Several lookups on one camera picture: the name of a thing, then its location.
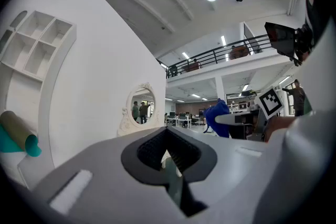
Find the person's right forearm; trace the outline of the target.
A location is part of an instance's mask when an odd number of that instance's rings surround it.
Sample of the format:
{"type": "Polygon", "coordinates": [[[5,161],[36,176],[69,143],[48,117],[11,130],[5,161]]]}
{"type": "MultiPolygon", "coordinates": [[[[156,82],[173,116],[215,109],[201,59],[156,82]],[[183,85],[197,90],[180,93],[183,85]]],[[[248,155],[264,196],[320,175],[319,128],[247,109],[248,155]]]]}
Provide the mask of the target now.
{"type": "Polygon", "coordinates": [[[293,116],[273,116],[270,118],[264,130],[265,142],[269,141],[274,131],[288,128],[295,120],[296,117],[293,116]]]}

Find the row of white office desks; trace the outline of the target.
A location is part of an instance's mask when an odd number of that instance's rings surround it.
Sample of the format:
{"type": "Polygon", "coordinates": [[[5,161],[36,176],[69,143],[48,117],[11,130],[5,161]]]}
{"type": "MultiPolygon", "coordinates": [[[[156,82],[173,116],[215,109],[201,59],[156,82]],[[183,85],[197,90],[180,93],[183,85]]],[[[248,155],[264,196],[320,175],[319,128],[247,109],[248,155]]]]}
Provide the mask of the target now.
{"type": "Polygon", "coordinates": [[[190,129],[192,125],[203,125],[204,119],[199,115],[192,115],[191,113],[170,112],[165,115],[165,124],[172,126],[181,126],[190,129]]]}

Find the teal rolled mat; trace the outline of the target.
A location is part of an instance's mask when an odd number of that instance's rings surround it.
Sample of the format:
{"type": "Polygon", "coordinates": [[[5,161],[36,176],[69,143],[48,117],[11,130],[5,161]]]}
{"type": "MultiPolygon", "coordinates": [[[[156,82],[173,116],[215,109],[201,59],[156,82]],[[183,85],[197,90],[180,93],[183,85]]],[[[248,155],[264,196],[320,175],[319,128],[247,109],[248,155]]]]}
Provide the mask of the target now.
{"type": "Polygon", "coordinates": [[[0,115],[0,152],[26,152],[31,157],[41,154],[38,137],[13,111],[0,115]]]}

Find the blue cloth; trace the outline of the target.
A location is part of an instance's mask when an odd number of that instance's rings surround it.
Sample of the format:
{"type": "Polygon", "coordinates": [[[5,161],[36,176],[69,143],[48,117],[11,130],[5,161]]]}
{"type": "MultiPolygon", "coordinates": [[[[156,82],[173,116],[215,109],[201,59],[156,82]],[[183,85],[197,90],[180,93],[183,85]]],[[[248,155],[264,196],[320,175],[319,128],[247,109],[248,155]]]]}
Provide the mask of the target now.
{"type": "Polygon", "coordinates": [[[229,127],[228,125],[217,123],[215,118],[217,116],[229,114],[229,107],[226,102],[220,98],[217,99],[217,104],[215,106],[209,107],[204,111],[204,116],[206,120],[207,128],[203,133],[207,133],[208,129],[211,128],[218,136],[229,138],[229,127]]]}

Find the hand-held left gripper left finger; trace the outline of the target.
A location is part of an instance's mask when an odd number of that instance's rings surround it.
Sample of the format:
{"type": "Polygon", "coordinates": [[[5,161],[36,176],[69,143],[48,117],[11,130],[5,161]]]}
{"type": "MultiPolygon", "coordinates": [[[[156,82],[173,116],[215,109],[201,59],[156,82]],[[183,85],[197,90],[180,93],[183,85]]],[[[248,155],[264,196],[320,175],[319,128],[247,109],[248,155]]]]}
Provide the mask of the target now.
{"type": "Polygon", "coordinates": [[[181,223],[186,216],[165,187],[138,182],[121,163],[126,146],[160,130],[156,127],[90,145],[43,178],[34,195],[57,208],[61,223],[181,223]]]}

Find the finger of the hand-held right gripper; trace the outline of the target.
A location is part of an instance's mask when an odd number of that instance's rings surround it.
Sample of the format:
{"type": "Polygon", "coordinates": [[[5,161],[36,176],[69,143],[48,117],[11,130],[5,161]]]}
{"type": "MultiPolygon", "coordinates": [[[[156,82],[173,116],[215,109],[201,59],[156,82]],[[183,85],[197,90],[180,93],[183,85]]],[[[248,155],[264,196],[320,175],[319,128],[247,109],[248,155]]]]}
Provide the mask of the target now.
{"type": "Polygon", "coordinates": [[[215,117],[215,122],[222,125],[236,125],[234,114],[218,115],[215,117]]]}

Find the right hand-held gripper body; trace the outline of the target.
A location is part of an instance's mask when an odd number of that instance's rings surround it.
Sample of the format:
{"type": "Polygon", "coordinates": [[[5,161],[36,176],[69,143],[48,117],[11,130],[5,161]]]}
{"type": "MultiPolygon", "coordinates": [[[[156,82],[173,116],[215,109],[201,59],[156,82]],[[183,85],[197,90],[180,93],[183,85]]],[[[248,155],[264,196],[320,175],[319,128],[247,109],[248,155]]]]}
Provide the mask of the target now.
{"type": "Polygon", "coordinates": [[[283,103],[274,88],[269,88],[255,96],[248,105],[247,111],[232,114],[229,125],[231,138],[251,141],[265,141],[265,129],[268,121],[277,116],[283,103]]]}

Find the white ornate oval mirror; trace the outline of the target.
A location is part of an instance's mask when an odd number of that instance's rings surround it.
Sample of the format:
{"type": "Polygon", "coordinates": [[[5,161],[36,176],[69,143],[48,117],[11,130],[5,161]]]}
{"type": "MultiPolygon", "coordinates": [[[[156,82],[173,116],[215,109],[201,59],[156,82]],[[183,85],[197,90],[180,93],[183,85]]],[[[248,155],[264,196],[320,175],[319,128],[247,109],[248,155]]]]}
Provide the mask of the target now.
{"type": "Polygon", "coordinates": [[[156,103],[156,96],[149,82],[138,84],[135,88],[133,88],[128,95],[125,107],[122,108],[122,120],[117,130],[117,137],[161,126],[161,122],[159,119],[160,110],[157,108],[156,105],[154,106],[152,116],[146,123],[140,124],[134,120],[132,116],[131,101],[132,98],[135,96],[135,93],[140,89],[147,90],[150,94],[152,94],[154,102],[156,103]]]}

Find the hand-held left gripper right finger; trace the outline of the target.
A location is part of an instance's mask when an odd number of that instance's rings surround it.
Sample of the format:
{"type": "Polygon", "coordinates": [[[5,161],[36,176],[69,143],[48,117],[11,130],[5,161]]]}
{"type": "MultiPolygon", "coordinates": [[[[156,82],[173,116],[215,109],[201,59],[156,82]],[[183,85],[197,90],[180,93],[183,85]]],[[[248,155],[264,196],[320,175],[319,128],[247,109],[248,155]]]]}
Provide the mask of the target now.
{"type": "Polygon", "coordinates": [[[201,142],[216,153],[217,162],[207,177],[189,183],[190,192],[206,209],[191,217],[176,219],[168,224],[275,224],[266,220],[265,213],[257,219],[257,209],[263,192],[279,163],[283,130],[274,132],[268,143],[223,138],[195,133],[178,127],[168,131],[186,135],[193,143],[201,142]]]}

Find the black balcony railing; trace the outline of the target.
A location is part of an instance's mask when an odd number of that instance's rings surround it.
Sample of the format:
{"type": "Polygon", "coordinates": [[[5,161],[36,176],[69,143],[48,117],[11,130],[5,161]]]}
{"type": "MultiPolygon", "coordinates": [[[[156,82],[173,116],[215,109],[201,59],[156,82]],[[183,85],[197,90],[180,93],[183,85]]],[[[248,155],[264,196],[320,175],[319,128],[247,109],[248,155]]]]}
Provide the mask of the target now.
{"type": "Polygon", "coordinates": [[[259,35],[231,42],[226,46],[216,47],[169,65],[159,59],[157,62],[165,70],[165,77],[169,79],[232,59],[259,54],[269,49],[271,44],[268,36],[259,35]]]}

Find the white shelf cabinet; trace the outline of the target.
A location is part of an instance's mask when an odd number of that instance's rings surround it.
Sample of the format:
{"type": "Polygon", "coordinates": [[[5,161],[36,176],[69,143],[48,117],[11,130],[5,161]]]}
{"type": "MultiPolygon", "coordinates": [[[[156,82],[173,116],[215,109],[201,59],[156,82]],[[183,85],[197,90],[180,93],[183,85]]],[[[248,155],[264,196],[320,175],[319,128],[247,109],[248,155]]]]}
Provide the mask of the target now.
{"type": "Polygon", "coordinates": [[[41,154],[0,152],[7,176],[33,189],[55,165],[49,138],[51,98],[61,65],[77,38],[76,25],[21,12],[0,40],[0,115],[13,111],[38,137],[41,154]]]}

